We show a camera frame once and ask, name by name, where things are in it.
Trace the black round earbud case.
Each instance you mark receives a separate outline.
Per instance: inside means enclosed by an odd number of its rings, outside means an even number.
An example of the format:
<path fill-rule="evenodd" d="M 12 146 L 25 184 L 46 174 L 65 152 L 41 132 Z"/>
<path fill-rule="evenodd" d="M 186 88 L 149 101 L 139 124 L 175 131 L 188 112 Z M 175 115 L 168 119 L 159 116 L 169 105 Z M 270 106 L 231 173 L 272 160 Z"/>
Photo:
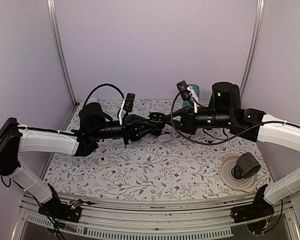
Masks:
<path fill-rule="evenodd" d="M 151 112 L 149 114 L 149 120 L 156 123 L 162 123 L 166 115 L 160 112 Z"/>

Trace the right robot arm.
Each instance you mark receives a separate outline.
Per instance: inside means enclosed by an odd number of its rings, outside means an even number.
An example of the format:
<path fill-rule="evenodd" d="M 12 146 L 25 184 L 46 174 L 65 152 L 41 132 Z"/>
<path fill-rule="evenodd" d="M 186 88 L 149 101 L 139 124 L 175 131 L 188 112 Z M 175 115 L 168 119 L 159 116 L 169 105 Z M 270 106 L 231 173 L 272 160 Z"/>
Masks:
<path fill-rule="evenodd" d="M 240 88 L 230 82 L 212 85 L 208 106 L 183 107 L 163 118 L 182 137 L 197 129 L 229 129 L 233 138 L 252 142 L 272 143 L 300 152 L 300 125 L 291 123 L 254 108 L 241 108 Z M 261 187 L 249 206 L 252 218 L 259 218 L 278 201 L 300 191 L 300 167 L 270 185 Z"/>

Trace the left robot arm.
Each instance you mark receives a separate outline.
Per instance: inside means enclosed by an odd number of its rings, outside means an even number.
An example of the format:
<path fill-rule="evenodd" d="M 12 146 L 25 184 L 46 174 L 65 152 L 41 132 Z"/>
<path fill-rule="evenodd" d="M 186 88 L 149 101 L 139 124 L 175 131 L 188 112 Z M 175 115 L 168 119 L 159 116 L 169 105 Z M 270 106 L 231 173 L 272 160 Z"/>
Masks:
<path fill-rule="evenodd" d="M 142 137 L 159 135 L 165 126 L 165 115 L 154 112 L 148 118 L 132 114 L 132 105 L 120 108 L 125 115 L 118 120 L 103 112 L 98 102 L 84 105 L 79 112 L 79 129 L 59 131 L 28 127 L 10 117 L 0 129 L 0 176 L 8 177 L 34 196 L 53 216 L 64 213 L 54 189 L 30 170 L 20 159 L 19 153 L 62 153 L 87 157 L 95 151 L 100 140 L 123 139 L 125 145 Z"/>

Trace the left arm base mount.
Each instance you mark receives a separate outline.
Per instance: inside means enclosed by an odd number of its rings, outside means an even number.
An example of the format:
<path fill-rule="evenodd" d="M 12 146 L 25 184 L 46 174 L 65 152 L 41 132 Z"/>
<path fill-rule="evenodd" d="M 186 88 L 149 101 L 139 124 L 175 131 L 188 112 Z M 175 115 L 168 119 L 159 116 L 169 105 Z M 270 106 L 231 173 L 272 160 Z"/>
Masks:
<path fill-rule="evenodd" d="M 81 203 L 75 200 L 62 203 L 54 188 L 50 184 L 48 186 L 52 193 L 52 199 L 46 203 L 41 203 L 38 213 L 53 219 L 78 223 L 82 213 Z"/>

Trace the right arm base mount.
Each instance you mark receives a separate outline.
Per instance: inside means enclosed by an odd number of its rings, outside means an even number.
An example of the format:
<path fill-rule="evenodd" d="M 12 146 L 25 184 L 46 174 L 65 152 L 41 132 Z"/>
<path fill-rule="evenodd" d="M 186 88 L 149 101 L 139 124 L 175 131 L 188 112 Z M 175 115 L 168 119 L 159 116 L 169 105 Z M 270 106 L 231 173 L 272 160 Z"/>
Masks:
<path fill-rule="evenodd" d="M 252 203 L 236 206 L 231 209 L 230 216 L 233 218 L 235 223 L 267 217 L 275 212 L 273 205 L 264 200 L 267 186 L 268 185 L 265 184 L 258 189 Z"/>

